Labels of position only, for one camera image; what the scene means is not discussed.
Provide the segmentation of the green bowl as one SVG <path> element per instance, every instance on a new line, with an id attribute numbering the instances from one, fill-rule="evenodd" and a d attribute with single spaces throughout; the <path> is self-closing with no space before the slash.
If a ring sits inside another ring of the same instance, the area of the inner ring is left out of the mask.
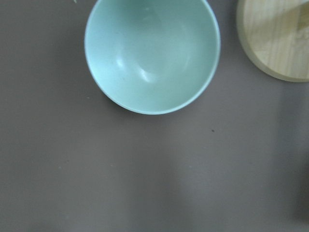
<path id="1" fill-rule="evenodd" d="M 175 112 L 197 99 L 220 50 L 206 0 L 99 0 L 84 35 L 85 59 L 100 90 L 146 115 Z"/>

